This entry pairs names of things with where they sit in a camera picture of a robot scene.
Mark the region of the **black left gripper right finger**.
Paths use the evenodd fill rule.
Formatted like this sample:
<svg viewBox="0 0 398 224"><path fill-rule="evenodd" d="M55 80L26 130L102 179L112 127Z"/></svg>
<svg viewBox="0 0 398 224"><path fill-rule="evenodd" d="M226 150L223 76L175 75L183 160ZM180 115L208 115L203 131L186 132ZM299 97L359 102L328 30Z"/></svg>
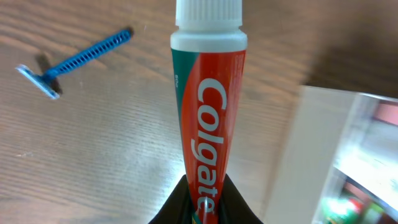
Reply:
<svg viewBox="0 0 398 224"><path fill-rule="evenodd" d="M263 224L243 199L239 190L226 174L218 212L220 224Z"/></svg>

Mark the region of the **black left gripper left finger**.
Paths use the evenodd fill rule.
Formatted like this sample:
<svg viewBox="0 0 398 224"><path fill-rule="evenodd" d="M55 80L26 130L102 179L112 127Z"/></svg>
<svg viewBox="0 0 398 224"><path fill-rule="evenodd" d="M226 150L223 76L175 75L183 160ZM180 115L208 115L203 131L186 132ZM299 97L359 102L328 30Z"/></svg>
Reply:
<svg viewBox="0 0 398 224"><path fill-rule="evenodd" d="M183 175L149 224L192 224L192 212L187 177Z"/></svg>

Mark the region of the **green Dettol soap box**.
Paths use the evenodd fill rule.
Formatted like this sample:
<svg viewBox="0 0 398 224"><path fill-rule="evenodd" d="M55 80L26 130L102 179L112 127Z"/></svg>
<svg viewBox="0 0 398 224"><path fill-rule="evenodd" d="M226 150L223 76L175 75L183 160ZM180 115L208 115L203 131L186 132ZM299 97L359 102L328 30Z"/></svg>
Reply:
<svg viewBox="0 0 398 224"><path fill-rule="evenodd" d="M397 218L380 205L356 197L326 199L322 215L323 224L397 224Z"/></svg>

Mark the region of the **cream box with pink inside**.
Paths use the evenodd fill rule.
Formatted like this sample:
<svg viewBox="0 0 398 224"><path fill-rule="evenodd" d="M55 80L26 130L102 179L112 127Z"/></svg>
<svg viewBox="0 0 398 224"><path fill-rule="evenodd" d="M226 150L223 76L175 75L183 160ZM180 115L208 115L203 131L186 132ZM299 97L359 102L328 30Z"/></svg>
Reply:
<svg viewBox="0 0 398 224"><path fill-rule="evenodd" d="M313 223L358 94L314 86L301 89L264 215L267 223Z"/></svg>

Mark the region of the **Colgate toothpaste tube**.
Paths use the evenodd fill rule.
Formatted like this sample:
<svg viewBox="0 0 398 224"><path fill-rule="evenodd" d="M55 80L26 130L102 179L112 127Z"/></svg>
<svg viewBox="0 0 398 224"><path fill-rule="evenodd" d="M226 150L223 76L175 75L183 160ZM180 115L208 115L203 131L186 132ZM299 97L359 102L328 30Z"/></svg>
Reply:
<svg viewBox="0 0 398 224"><path fill-rule="evenodd" d="M217 223L248 37L241 0L177 0L171 35L192 223Z"/></svg>

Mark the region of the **blue disposable razor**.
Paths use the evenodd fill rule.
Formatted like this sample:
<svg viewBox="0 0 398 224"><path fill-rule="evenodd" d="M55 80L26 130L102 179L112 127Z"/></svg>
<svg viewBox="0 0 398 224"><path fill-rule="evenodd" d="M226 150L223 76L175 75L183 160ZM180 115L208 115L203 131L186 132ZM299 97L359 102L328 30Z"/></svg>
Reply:
<svg viewBox="0 0 398 224"><path fill-rule="evenodd" d="M57 100L59 99L60 94L54 87L52 87L52 83L57 79L57 77L70 73L122 44L129 42L133 35L134 31L131 28L120 30L102 41L95 43L91 47L88 47L74 56L60 62L58 65L49 68L42 75L34 73L26 65L18 65L16 70L25 76L47 97L52 100Z"/></svg>

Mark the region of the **white Pantene tube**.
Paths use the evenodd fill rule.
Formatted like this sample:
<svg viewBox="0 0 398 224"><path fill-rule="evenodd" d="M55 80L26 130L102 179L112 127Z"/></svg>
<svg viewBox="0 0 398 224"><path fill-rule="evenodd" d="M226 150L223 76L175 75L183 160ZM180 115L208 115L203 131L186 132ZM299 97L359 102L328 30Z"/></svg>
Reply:
<svg viewBox="0 0 398 224"><path fill-rule="evenodd" d="M358 94L338 140L313 223L328 198L374 202L397 218L397 99Z"/></svg>

